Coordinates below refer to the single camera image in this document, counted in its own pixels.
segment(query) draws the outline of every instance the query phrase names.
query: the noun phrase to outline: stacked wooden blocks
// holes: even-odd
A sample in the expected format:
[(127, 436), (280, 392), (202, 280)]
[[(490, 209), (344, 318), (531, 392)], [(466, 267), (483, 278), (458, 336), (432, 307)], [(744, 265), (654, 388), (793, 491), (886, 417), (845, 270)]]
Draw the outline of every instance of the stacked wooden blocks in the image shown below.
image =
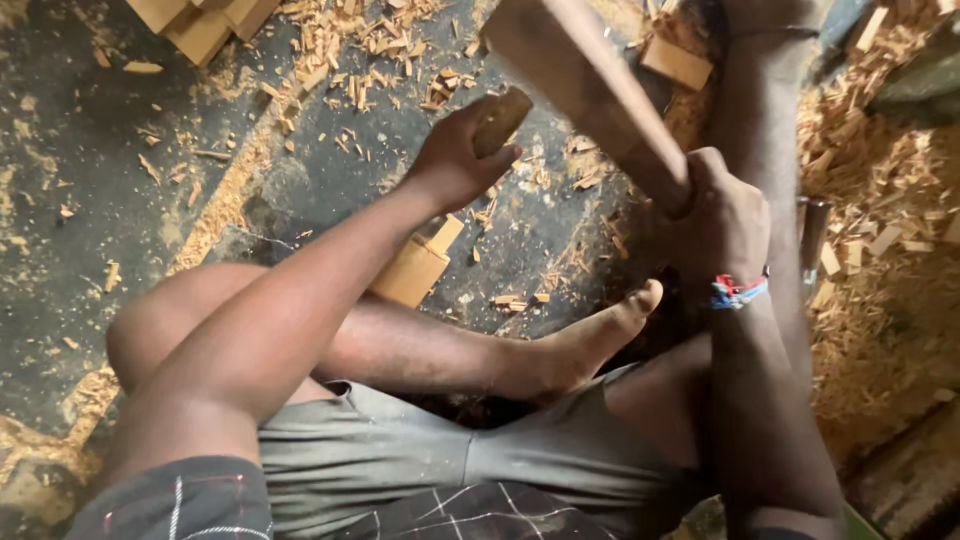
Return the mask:
[(127, 0), (150, 30), (173, 41), (198, 66), (224, 46), (230, 32), (249, 41), (280, 0)]

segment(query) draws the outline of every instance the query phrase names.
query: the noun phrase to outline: gray shorts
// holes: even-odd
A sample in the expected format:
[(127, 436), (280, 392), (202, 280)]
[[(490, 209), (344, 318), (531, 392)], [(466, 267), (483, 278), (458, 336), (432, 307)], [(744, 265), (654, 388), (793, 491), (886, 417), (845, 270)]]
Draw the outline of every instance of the gray shorts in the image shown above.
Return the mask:
[(644, 448), (607, 410), (604, 386), (631, 367), (484, 431), (363, 384), (328, 383), (336, 398), (288, 405), (259, 432), (277, 537), (323, 537), (435, 487), (512, 481), (567, 501), (620, 538), (659, 538), (713, 490)]

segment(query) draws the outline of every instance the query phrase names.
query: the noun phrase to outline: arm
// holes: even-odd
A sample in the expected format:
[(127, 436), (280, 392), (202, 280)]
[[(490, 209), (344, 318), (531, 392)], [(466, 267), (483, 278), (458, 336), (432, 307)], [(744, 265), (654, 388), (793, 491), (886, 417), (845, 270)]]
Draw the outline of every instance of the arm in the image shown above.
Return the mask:
[(350, 308), (411, 232), (462, 208), (519, 156), (477, 160), (483, 102), (439, 122), (404, 182), (224, 303), (125, 404), (106, 482), (196, 455), (257, 460), (256, 428), (309, 376)]
[[(689, 244), (679, 264), (696, 282), (759, 277), (767, 259), (769, 208), (732, 176), (719, 152), (690, 155), (697, 202), (678, 224)], [(803, 386), (762, 294), (742, 309), (710, 315), (713, 466), (732, 537), (789, 528), (815, 538), (844, 535), (843, 498)]]

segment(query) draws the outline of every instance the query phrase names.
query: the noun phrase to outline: colorful bracelet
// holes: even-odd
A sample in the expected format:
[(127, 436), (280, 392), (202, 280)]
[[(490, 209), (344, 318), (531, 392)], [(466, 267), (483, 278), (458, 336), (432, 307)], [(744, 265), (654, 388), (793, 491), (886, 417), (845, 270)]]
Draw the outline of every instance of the colorful bracelet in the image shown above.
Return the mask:
[(716, 277), (713, 285), (713, 296), (710, 297), (710, 307), (714, 309), (740, 309), (749, 304), (757, 296), (769, 290), (769, 267), (763, 268), (763, 276), (755, 282), (737, 286), (733, 284), (733, 276), (721, 274)]

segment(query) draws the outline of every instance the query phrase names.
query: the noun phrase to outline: hand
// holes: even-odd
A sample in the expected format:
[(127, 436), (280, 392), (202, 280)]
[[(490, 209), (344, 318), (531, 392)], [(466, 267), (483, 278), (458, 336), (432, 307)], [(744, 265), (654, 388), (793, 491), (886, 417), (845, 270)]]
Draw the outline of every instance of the hand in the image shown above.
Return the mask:
[(431, 200), (437, 215), (459, 210), (473, 202), (510, 168), (522, 154), (515, 144), (478, 160), (473, 154), (473, 134), (492, 96), (456, 110), (433, 128), (414, 166), (400, 185)]
[(756, 33), (795, 27), (820, 30), (834, 0), (721, 0), (731, 32)]
[(659, 232), (686, 281), (730, 274), (738, 285), (760, 277), (770, 244), (770, 209), (759, 189), (727, 170), (716, 148), (687, 154), (695, 201), (690, 214)]

